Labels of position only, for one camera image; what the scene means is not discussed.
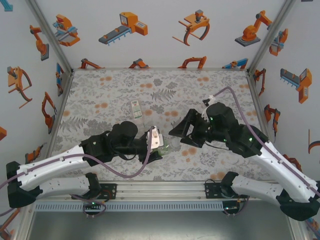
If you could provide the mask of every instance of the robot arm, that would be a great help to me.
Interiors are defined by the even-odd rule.
[[[20,208],[33,203],[43,197],[61,194],[80,195],[85,199],[96,197],[101,190],[97,176],[87,173],[82,177],[57,178],[58,176],[79,169],[90,168],[98,163],[88,157],[70,155],[87,154],[103,163],[111,162],[113,157],[119,156],[124,160],[125,155],[138,156],[139,161],[145,161],[148,154],[147,136],[145,132],[141,138],[135,138],[137,126],[129,121],[115,124],[111,131],[93,135],[81,144],[49,157],[45,160],[20,165],[12,161],[6,165],[7,179],[19,175],[8,184],[8,199],[11,208]],[[161,134],[156,127],[152,130],[151,149],[160,146],[158,142]],[[148,164],[162,159],[157,151],[150,154]]]
[[[259,129],[251,126],[265,146],[280,158],[278,161],[253,137],[246,125],[238,123],[231,108],[220,102],[211,104],[212,99],[203,102],[208,107],[202,115],[190,109],[169,135],[180,137],[181,143],[198,148],[202,148],[206,141],[223,142],[233,153],[261,166],[279,183],[263,183],[239,176],[236,172],[228,172],[221,181],[223,195],[257,197],[280,206],[286,215],[299,221],[317,214],[320,203],[317,201],[318,196],[311,190],[319,191],[316,181],[293,167]],[[190,125],[193,125],[193,130],[187,135]],[[285,165],[291,166],[294,173]]]

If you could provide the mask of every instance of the floral tablecloth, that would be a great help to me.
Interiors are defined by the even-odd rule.
[[[111,130],[116,123],[132,121],[130,101],[139,100],[143,111],[143,131],[156,125],[169,144],[169,153],[146,166],[131,180],[136,181],[196,181],[208,178],[220,180],[228,171],[238,172],[256,180],[268,180],[269,175],[256,164],[231,151],[206,145],[195,148],[180,144],[168,135],[193,108],[204,109],[203,99],[230,86],[236,93],[242,110],[251,125],[260,128],[255,106],[244,71],[190,71],[190,70],[77,70],[74,74],[63,117],[53,147],[56,155],[79,144],[91,135]],[[243,123],[232,94],[225,91],[216,101],[231,107]],[[225,147],[223,143],[213,143]],[[123,174],[133,174],[140,167],[137,159],[125,161],[115,157],[108,164]],[[101,166],[65,174],[77,176],[97,173],[100,180],[124,180]]]

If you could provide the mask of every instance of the patterned table surface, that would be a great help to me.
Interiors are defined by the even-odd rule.
[[[268,180],[269,175],[259,166],[231,151],[206,145],[191,147],[168,135],[189,109],[201,113],[205,107],[202,100],[226,86],[235,91],[249,123],[260,128],[244,71],[78,70],[74,74],[52,155],[64,152],[92,135],[111,130],[116,123],[132,121],[130,101],[139,100],[145,128],[140,127],[137,137],[156,125],[169,144],[169,153],[162,160],[148,164],[131,180],[220,180],[228,171],[256,180]],[[239,123],[244,123],[228,90],[216,100],[231,107]],[[211,144],[225,147],[219,142]],[[138,157],[131,161],[115,157],[108,164],[126,175],[135,173],[142,165]],[[100,180],[124,180],[99,165],[70,172],[64,177],[88,172],[97,173]]]

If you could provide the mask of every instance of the white wall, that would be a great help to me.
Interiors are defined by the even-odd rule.
[[[49,59],[41,61],[40,52],[36,48],[36,38],[30,33],[29,26],[39,27],[26,2],[10,1],[13,4],[12,12],[4,12],[0,6],[1,28],[1,58],[0,58],[0,127],[7,131],[7,136],[0,141],[0,182],[7,178],[6,164],[17,161],[25,162],[25,154],[31,153],[44,142],[50,141],[48,127],[41,112],[45,91],[52,98],[59,111],[62,95],[58,97],[56,85],[56,63],[59,62],[52,47],[49,47]],[[47,38],[39,33],[43,43],[48,43]],[[8,87],[7,67],[19,66],[29,75],[32,87],[25,90],[27,97],[32,98],[28,104],[19,109],[25,100],[17,91],[8,93],[14,88]],[[23,86],[27,80],[22,78]],[[46,106],[48,114],[53,115],[53,109]],[[46,145],[41,153],[44,157],[47,152]],[[0,212],[9,209],[7,187],[0,192]],[[0,224],[8,217],[1,217]]]
[[[69,18],[73,26],[78,28],[81,40],[73,46],[61,46],[73,68],[80,67],[83,58],[108,68],[127,68],[138,58],[142,58],[150,67],[172,68],[182,65],[187,58],[203,56],[207,56],[204,67],[221,68],[243,58],[248,58],[250,64],[262,41],[243,47],[235,42],[235,38],[242,36],[243,30],[255,23],[256,14],[262,10],[273,21],[284,0],[78,0],[76,4],[72,0],[37,2],[47,22],[51,24],[52,31],[56,31],[52,24],[57,14]],[[210,30],[206,38],[200,41],[189,36],[190,46],[173,39],[172,36],[183,39],[186,27],[178,21],[183,21],[198,9],[210,19]],[[99,38],[121,25],[121,12],[136,14],[139,21],[147,24],[148,35],[129,34],[110,46],[100,43]],[[266,34],[267,26],[262,24],[257,36],[263,39]]]
[[[296,158],[302,171],[309,177],[320,180],[320,147],[316,146],[308,154],[308,129],[311,130],[311,142],[320,140],[320,55],[319,55],[319,9],[320,1],[297,1],[284,21],[281,31],[288,28],[288,38],[284,49],[278,56],[265,54],[258,70],[266,69],[265,92],[260,101],[264,107],[270,104],[281,115],[278,121],[278,133],[275,146],[282,154]],[[299,76],[305,68],[312,74],[309,97],[299,103],[295,87],[280,79],[280,70],[286,69]],[[257,83],[260,91],[261,80]],[[314,217],[320,222],[320,213]]]

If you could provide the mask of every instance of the gray floor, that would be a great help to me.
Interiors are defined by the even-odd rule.
[[[37,212],[29,240],[291,240],[279,208],[250,201],[236,218],[218,211],[108,212],[96,219],[82,213]]]

